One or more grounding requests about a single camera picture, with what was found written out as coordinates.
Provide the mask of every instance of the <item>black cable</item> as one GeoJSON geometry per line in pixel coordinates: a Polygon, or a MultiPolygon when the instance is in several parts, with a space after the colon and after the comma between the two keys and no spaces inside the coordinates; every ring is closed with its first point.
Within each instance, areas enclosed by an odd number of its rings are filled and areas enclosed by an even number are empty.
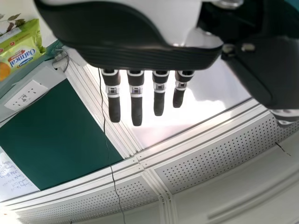
{"type": "Polygon", "coordinates": [[[110,169],[111,169],[112,180],[113,180],[113,184],[114,184],[114,190],[115,190],[115,193],[116,193],[116,195],[118,197],[118,204],[119,204],[121,212],[122,212],[123,222],[124,222],[124,224],[126,224],[125,213],[123,212],[123,209],[121,207],[121,197],[119,196],[119,194],[117,193],[117,190],[116,190],[116,184],[115,184],[114,174],[113,174],[112,166],[111,166],[111,163],[110,163],[110,148],[109,148],[109,146],[107,144],[107,136],[106,136],[106,129],[105,129],[106,118],[105,118],[104,111],[103,111],[103,101],[104,101],[104,98],[103,98],[103,93],[102,93],[102,89],[101,89],[102,78],[101,78],[101,75],[100,75],[100,69],[99,68],[98,68],[98,71],[99,71],[99,77],[100,77],[100,94],[101,94],[101,97],[102,97],[101,107],[102,107],[102,114],[103,114],[103,117],[104,117],[104,125],[103,125],[104,137],[105,137],[105,144],[106,144],[106,147],[107,147],[107,150],[108,150],[108,159],[107,160],[108,160],[108,164],[109,164],[110,169]]]}
{"type": "Polygon", "coordinates": [[[278,145],[278,147],[281,148],[281,150],[286,153],[287,155],[291,156],[291,154],[289,154],[288,152],[286,152],[277,142],[275,142],[276,145],[278,145]]]}
{"type": "Polygon", "coordinates": [[[56,49],[55,51],[63,51],[64,53],[66,53],[66,56],[65,56],[65,57],[67,57],[67,64],[66,64],[66,67],[64,68],[64,73],[65,73],[66,70],[67,70],[67,68],[69,67],[69,64],[70,64],[70,56],[69,56],[69,54],[67,53],[67,51],[64,50],[64,49],[56,49]]]}

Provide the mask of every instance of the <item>white wall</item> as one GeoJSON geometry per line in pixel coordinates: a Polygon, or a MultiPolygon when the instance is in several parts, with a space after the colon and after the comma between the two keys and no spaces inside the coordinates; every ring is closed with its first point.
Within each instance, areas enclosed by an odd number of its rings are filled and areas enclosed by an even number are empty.
{"type": "MultiPolygon", "coordinates": [[[[241,166],[173,196],[177,224],[295,224],[299,133],[241,166]]],[[[123,224],[121,214],[81,224],[123,224]]],[[[158,202],[126,212],[127,224],[162,224],[158,202]]]]}
{"type": "Polygon", "coordinates": [[[12,15],[20,14],[17,19],[24,19],[25,21],[29,21],[31,19],[40,20],[43,46],[47,47],[56,40],[48,25],[39,15],[33,0],[0,0],[0,14],[5,15],[2,19],[0,19],[0,32],[2,33],[7,29],[8,25],[5,20],[12,15]]]}

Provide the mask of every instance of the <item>perforated ceiling panel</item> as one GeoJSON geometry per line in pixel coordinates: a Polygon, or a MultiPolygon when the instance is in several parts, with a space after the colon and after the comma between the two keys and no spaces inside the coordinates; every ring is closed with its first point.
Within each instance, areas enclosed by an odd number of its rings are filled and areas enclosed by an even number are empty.
{"type": "Polygon", "coordinates": [[[175,194],[250,160],[298,129],[298,122],[280,128],[274,117],[268,115],[206,148],[157,168],[156,172],[175,194]]]}
{"type": "MultiPolygon", "coordinates": [[[[156,194],[142,177],[117,184],[124,210],[157,201],[156,194]]],[[[19,211],[23,224],[69,224],[120,212],[114,187],[109,187],[85,196],[36,209],[19,211]]]]}

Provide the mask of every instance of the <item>leaf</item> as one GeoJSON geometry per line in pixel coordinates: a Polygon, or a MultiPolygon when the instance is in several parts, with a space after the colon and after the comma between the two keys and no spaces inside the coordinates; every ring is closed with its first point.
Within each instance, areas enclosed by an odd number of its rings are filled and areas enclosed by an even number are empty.
{"type": "Polygon", "coordinates": [[[6,32],[9,32],[14,27],[14,23],[10,22],[6,32]]]}
{"type": "Polygon", "coordinates": [[[11,17],[9,17],[8,21],[15,20],[16,18],[18,18],[19,15],[20,14],[12,15],[11,17]]]}
{"type": "Polygon", "coordinates": [[[16,20],[14,24],[18,27],[20,25],[23,25],[24,23],[25,23],[24,19],[19,19],[19,20],[16,20]]]}

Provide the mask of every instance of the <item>wire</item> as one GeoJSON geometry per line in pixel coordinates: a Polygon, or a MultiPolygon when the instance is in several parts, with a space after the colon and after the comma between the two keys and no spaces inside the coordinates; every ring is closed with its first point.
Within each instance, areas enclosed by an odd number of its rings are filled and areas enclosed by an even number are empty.
{"type": "Polygon", "coordinates": [[[121,197],[119,196],[119,194],[117,193],[117,190],[116,190],[116,183],[115,183],[115,179],[114,179],[114,174],[113,174],[112,166],[111,166],[111,163],[110,163],[110,148],[109,148],[109,146],[107,144],[107,136],[106,136],[106,130],[105,130],[106,117],[104,115],[104,110],[103,110],[103,101],[104,101],[104,98],[103,98],[103,93],[102,93],[102,89],[101,89],[102,78],[101,78],[101,75],[100,75],[100,69],[99,68],[98,68],[98,71],[99,71],[99,77],[100,77],[100,94],[101,94],[101,97],[102,97],[101,107],[102,107],[102,114],[103,114],[103,117],[104,117],[104,125],[103,125],[103,128],[104,128],[104,137],[105,137],[105,144],[106,144],[106,147],[107,147],[107,150],[108,150],[108,159],[107,160],[108,160],[108,164],[109,164],[110,169],[111,169],[112,180],[113,180],[113,184],[114,184],[114,190],[115,190],[115,193],[116,193],[116,195],[118,197],[118,204],[119,204],[121,212],[122,212],[123,222],[124,222],[124,224],[126,224],[125,213],[123,212],[123,209],[121,207],[121,197]]]}
{"type": "Polygon", "coordinates": [[[35,102],[37,102],[38,100],[40,100],[41,98],[43,98],[49,91],[45,92],[43,95],[41,95],[39,98],[37,98],[35,101],[33,101],[32,103],[30,103],[29,105],[27,105],[26,107],[20,109],[19,111],[17,111],[16,113],[13,113],[12,115],[10,115],[9,117],[3,119],[2,121],[0,121],[0,124],[2,124],[3,122],[5,122],[6,120],[10,119],[11,117],[17,115],[18,113],[20,113],[21,111],[25,110],[27,107],[33,105],[35,102]]]}
{"type": "MultiPolygon", "coordinates": [[[[64,69],[64,73],[65,73],[65,71],[67,70],[67,68],[69,67],[69,64],[70,64],[70,56],[69,56],[69,54],[67,53],[67,51],[64,50],[64,49],[62,49],[62,48],[61,48],[61,49],[56,49],[55,51],[63,51],[64,53],[66,53],[66,56],[65,56],[65,57],[67,57],[67,64],[66,64],[66,67],[65,67],[65,69],[64,69]]],[[[54,62],[54,63],[59,63],[59,62],[63,61],[65,57],[61,58],[60,60],[58,60],[58,61],[56,61],[56,62],[54,62]]]]}
{"type": "Polygon", "coordinates": [[[278,145],[278,147],[280,147],[284,153],[286,153],[287,155],[291,156],[291,154],[289,154],[288,152],[286,152],[277,142],[275,142],[275,144],[278,145]]]}

